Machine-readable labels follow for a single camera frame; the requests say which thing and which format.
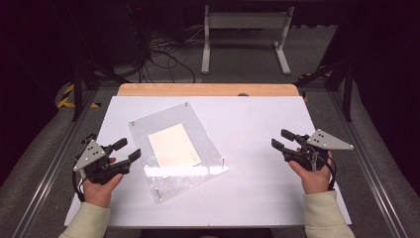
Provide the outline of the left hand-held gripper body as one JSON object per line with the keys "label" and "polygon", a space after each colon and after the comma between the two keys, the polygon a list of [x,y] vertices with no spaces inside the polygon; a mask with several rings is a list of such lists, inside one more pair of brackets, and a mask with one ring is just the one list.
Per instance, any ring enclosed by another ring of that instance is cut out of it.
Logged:
{"label": "left hand-held gripper body", "polygon": [[73,171],[80,173],[83,179],[100,184],[107,183],[117,174],[128,174],[132,164],[128,159],[116,164],[110,162],[109,157],[114,152],[112,145],[104,147],[91,140],[76,158]]}

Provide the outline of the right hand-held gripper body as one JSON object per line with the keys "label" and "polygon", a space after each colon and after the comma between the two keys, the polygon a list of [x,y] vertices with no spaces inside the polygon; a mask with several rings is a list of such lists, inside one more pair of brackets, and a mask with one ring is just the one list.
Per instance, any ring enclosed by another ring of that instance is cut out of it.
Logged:
{"label": "right hand-held gripper body", "polygon": [[300,146],[300,151],[292,151],[284,147],[282,152],[286,162],[294,161],[309,172],[321,170],[327,165],[329,151],[332,150],[352,150],[354,146],[338,139],[329,133],[316,130],[311,136],[296,135],[296,142]]}

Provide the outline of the painting print card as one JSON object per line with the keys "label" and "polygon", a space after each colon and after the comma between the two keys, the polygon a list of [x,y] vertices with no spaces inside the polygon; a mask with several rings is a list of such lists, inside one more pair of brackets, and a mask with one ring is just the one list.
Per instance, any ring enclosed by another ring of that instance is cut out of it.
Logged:
{"label": "painting print card", "polygon": [[176,124],[148,136],[161,167],[194,167],[201,163],[182,124]]}

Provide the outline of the clear acrylic photo frame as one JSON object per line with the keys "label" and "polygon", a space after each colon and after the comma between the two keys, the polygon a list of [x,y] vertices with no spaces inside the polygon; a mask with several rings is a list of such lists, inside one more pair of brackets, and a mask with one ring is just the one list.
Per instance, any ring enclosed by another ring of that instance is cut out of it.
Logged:
{"label": "clear acrylic photo frame", "polygon": [[[164,168],[158,164],[148,136],[182,124],[201,163],[194,167]],[[208,133],[188,102],[145,116],[129,123],[141,163],[156,203],[164,202],[229,170]]]}

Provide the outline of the person's left hand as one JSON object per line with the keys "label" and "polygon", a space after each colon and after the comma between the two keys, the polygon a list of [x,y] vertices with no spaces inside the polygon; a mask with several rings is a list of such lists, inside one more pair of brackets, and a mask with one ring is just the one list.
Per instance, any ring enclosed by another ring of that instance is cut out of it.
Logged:
{"label": "person's left hand", "polygon": [[123,177],[122,174],[117,174],[105,184],[93,183],[89,179],[85,180],[82,184],[85,201],[99,207],[108,208],[112,192],[123,180]]}

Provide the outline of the person's right hand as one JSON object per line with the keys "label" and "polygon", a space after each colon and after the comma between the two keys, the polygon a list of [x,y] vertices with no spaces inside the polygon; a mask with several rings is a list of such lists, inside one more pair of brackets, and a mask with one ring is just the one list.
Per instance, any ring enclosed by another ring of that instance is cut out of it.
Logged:
{"label": "person's right hand", "polygon": [[306,194],[315,194],[329,190],[331,172],[327,166],[322,170],[309,172],[294,161],[290,161],[288,165],[300,177]]}

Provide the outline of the white board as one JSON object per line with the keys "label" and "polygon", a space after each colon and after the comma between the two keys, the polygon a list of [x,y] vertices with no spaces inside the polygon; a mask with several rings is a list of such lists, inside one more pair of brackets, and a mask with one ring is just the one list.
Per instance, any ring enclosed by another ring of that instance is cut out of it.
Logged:
{"label": "white board", "polygon": [[100,144],[129,139],[130,124],[188,103],[222,155],[228,171],[167,201],[155,202],[145,171],[134,163],[112,195],[112,227],[279,227],[304,222],[299,177],[271,140],[287,129],[311,134],[299,96],[115,96],[98,135]]}

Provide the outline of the black tripod stand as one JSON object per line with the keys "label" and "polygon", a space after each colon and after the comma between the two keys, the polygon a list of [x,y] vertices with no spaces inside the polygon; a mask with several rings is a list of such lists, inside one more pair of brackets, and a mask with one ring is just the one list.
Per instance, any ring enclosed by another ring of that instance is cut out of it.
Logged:
{"label": "black tripod stand", "polygon": [[97,90],[100,86],[100,72],[106,79],[111,79],[120,84],[128,83],[124,77],[112,72],[109,69],[99,65],[93,59],[89,59],[85,53],[78,51],[73,57],[73,80],[75,107],[73,120],[76,121],[82,114],[87,103],[83,99],[83,86],[85,84],[88,91]]}
{"label": "black tripod stand", "polygon": [[[342,102],[342,110],[347,121],[351,122],[351,102],[352,102],[352,91],[353,91],[353,70],[352,64],[348,60],[340,60],[327,64],[327,67],[331,70],[330,76],[324,83],[324,87],[327,91],[337,91],[341,84],[344,84],[344,94]],[[309,76],[303,80],[297,80],[294,82],[296,87],[302,87],[309,84],[317,78],[323,75]]]}

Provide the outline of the yellow black floor tape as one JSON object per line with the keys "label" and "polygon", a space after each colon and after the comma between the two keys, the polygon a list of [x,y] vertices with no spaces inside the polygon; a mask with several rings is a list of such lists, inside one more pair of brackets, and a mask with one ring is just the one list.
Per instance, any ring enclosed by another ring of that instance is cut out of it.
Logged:
{"label": "yellow black floor tape", "polygon": [[313,76],[313,75],[324,75],[324,74],[328,74],[331,70],[326,66],[326,65],[322,65],[320,68],[318,68],[316,71],[314,72],[310,72],[310,73],[303,73],[301,74],[298,79],[299,80],[303,80],[306,79],[309,76]]}
{"label": "yellow black floor tape", "polygon": [[66,88],[66,90],[64,91],[64,94],[61,97],[61,99],[58,101],[58,104],[56,106],[57,108],[62,108],[62,107],[65,107],[65,108],[74,108],[75,107],[75,103],[74,102],[69,102],[68,101],[68,98],[69,98],[71,92],[73,91],[73,89],[74,89],[74,84],[71,83]]}

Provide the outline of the white metal stand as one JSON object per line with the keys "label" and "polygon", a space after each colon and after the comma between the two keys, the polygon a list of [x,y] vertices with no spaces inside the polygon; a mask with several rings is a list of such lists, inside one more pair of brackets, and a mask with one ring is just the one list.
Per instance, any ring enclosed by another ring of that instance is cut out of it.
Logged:
{"label": "white metal stand", "polygon": [[277,60],[284,75],[290,75],[291,70],[284,54],[284,44],[293,18],[294,8],[289,7],[280,12],[211,12],[208,5],[204,11],[204,47],[201,73],[210,72],[211,29],[277,29],[281,31],[278,41],[273,43]]}

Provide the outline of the aluminium floor rail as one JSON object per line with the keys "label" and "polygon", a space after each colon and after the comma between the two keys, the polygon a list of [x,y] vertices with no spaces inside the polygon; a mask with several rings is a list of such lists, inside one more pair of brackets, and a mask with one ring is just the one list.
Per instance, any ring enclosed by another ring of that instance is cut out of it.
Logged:
{"label": "aluminium floor rail", "polygon": [[50,194],[72,140],[77,133],[77,130],[79,129],[88,109],[90,108],[91,103],[95,99],[96,94],[96,90],[88,90],[82,98],[82,109],[78,113],[78,117],[69,124],[69,127],[65,132],[52,161],[50,162],[50,166],[37,186],[37,190],[35,191],[31,202],[22,216],[20,223],[15,229],[12,238],[27,238],[29,231],[32,229],[48,195]]}
{"label": "aluminium floor rail", "polygon": [[330,101],[332,102],[339,118],[344,125],[344,128],[354,145],[354,151],[357,154],[357,159],[360,164],[361,170],[367,180],[367,184],[371,190],[375,202],[385,220],[385,223],[391,233],[392,238],[408,238],[407,232],[396,213],[396,210],[390,201],[390,198],[385,190],[382,182],[369,159],[368,153],[354,127],[343,112],[343,103],[337,92],[328,93]]}

